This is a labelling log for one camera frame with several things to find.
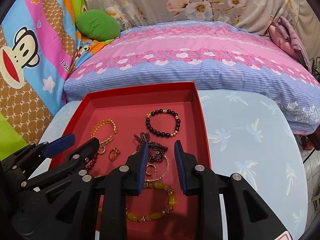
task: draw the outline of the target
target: gold earring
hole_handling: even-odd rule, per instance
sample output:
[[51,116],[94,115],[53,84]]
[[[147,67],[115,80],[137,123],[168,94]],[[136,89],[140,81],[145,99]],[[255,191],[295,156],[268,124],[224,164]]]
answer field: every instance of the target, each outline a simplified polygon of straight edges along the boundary
[[[153,164],[148,164],[148,165],[147,165],[147,168],[148,168],[149,166],[152,166],[152,167],[155,168],[155,177],[156,177],[156,175],[157,175],[157,167],[156,167],[155,165],[153,165]],[[146,170],[146,175],[147,175],[147,176],[151,176],[151,173],[148,173],[147,170]]]

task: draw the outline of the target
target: dark wooden bead bracelet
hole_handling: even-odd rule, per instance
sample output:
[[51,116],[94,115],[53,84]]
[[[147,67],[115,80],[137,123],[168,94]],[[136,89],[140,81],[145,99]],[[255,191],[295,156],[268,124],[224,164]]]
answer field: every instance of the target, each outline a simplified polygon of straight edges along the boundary
[[[165,132],[160,132],[160,131],[157,131],[156,129],[154,129],[151,124],[150,124],[150,118],[152,116],[155,116],[155,115],[158,115],[158,114],[171,114],[175,119],[176,119],[176,125],[174,127],[174,132],[173,133],[165,133]],[[158,137],[166,137],[166,138],[170,138],[170,137],[173,137],[173,136],[176,136],[177,133],[179,132],[180,130],[180,123],[181,123],[181,120],[179,119],[179,116],[178,116],[178,113],[176,113],[175,111],[173,110],[170,110],[170,109],[167,109],[167,110],[164,110],[164,109],[159,109],[159,110],[156,110],[154,112],[151,112],[149,114],[147,114],[147,118],[146,118],[146,126],[147,126],[147,129],[153,134],[153,135],[156,135]]]

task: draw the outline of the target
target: bedsheet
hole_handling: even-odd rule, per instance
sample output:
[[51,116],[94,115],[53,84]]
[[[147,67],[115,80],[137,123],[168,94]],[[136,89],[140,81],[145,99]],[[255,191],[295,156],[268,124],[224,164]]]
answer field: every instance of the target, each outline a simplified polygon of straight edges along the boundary
[[64,91],[73,101],[98,90],[181,81],[194,81],[199,90],[265,95],[277,103],[295,134],[313,133],[320,124],[317,80],[271,41],[222,22],[126,30],[73,72]]

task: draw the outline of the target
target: floor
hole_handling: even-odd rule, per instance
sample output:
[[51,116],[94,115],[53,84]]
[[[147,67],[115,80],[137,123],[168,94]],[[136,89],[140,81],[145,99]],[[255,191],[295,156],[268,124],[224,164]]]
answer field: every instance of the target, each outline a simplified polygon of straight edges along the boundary
[[[311,151],[300,151],[304,161]],[[308,187],[308,214],[306,229],[314,220],[319,210],[315,210],[312,199],[320,194],[320,151],[315,151],[304,164]]]

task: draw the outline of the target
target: table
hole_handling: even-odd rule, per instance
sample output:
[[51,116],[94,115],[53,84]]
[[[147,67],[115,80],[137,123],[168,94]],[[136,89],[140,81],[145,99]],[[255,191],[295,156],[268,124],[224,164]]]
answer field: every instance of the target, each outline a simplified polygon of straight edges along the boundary
[[[276,102],[257,94],[231,90],[199,90],[212,169],[240,173],[298,240],[304,233],[308,193],[300,151]],[[40,142],[61,137],[80,101],[66,104],[53,118]],[[48,170],[45,160],[32,174]],[[220,196],[224,240],[227,224]]]

